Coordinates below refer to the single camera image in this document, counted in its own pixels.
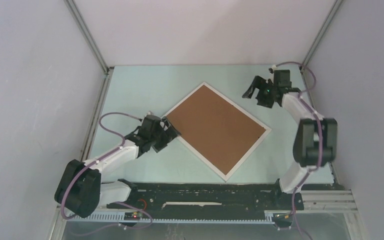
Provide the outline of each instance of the white border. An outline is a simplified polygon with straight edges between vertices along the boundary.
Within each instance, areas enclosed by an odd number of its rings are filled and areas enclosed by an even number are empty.
[[[208,83],[203,82],[201,83],[197,88],[195,88],[191,93],[189,93],[187,96],[185,96],[179,103],[174,105],[173,108],[171,108],[164,116],[167,116],[169,113],[171,113],[174,109],[176,109],[180,104],[182,104],[186,99],[188,99],[192,94],[194,94],[198,89],[200,89],[202,86],[206,86],[211,91],[222,97],[224,100],[226,100],[228,103],[232,104],[236,109],[241,111],[243,114],[248,116],[250,119],[254,120],[257,124],[259,124],[261,127],[265,129],[264,133],[259,137],[259,139],[251,146],[250,149],[240,158],[240,160],[232,167],[232,169],[225,175],[222,173],[216,166],[214,166],[208,159],[206,159],[201,153],[199,153],[193,146],[191,146],[183,137],[179,136],[177,139],[184,144],[189,150],[192,151],[199,159],[201,159],[205,164],[207,164],[215,173],[217,173],[225,182],[229,180],[229,178],[238,170],[238,168],[245,162],[245,160],[251,155],[251,153],[260,145],[260,143],[266,138],[266,136],[272,131],[272,129],[267,126],[266,124],[262,123],[260,120],[258,120],[256,117],[251,115],[249,112],[245,111],[242,107],[238,106],[236,103],[234,103],[232,100],[227,98],[225,95],[221,94],[219,91],[214,89],[212,86],[210,86]]]

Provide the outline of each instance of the light blue table surface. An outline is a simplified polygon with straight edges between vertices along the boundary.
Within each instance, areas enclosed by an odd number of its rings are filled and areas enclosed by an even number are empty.
[[[227,181],[228,183],[274,183],[294,161],[292,146],[297,132],[293,118],[275,103],[272,109],[257,105],[256,99],[243,99],[255,75],[268,78],[270,65],[180,65],[180,66],[117,66],[114,69],[102,114],[123,112],[143,117],[147,111],[162,116],[202,82],[207,82],[244,110],[269,126],[272,131]],[[304,82],[295,65],[290,69],[293,87],[304,89]],[[137,120],[112,115],[102,123],[124,135],[134,130]],[[91,157],[120,143],[120,138],[98,126]],[[131,182],[159,183],[224,183],[196,155],[175,139],[168,147],[155,153],[150,150],[115,170],[104,181],[124,178]],[[331,184],[330,168],[321,168],[307,183]]]

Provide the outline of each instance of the red wire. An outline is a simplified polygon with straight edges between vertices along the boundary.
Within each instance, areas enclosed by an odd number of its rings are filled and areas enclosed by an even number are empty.
[[[142,198],[138,199],[137,201],[138,202],[143,202],[145,204],[145,206],[143,207],[142,210],[146,210],[147,209],[147,206],[148,206],[147,201],[143,200]]]

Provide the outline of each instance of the white wall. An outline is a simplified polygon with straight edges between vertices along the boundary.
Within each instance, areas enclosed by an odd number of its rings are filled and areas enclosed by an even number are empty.
[[[46,238],[102,78],[62,0],[0,0],[0,240]]]
[[[310,67],[316,107],[338,121],[339,179],[384,240],[384,1],[344,1]]]
[[[78,0],[109,66],[304,59],[334,0]]]

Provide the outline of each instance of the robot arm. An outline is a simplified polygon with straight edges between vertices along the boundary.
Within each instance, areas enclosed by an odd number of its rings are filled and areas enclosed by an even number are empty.
[[[86,166],[91,165],[75,180],[68,193],[65,207],[82,218],[86,218],[98,207],[113,202],[124,202],[129,197],[129,182],[119,180],[102,183],[101,176],[108,176],[121,165],[139,158],[153,148],[157,153],[167,146],[180,133],[166,117],[148,114],[133,132],[125,136],[123,146],[117,145],[110,151],[84,162],[72,160],[65,171],[55,192],[54,199],[59,204],[75,176]]]
[[[251,86],[242,97],[250,99],[255,89],[259,89],[256,96],[257,105],[272,108],[274,103],[277,102],[298,124],[293,144],[295,162],[279,180],[281,191],[291,194],[294,188],[300,185],[299,183],[305,175],[311,174],[313,171],[310,170],[317,167],[320,152],[319,134],[323,137],[320,167],[335,159],[338,124],[335,119],[325,118],[315,111],[312,106],[300,100],[300,90],[292,87],[289,70],[273,70],[271,68],[270,73],[272,75],[267,80],[255,76]],[[318,131],[317,120],[321,123],[321,133]]]

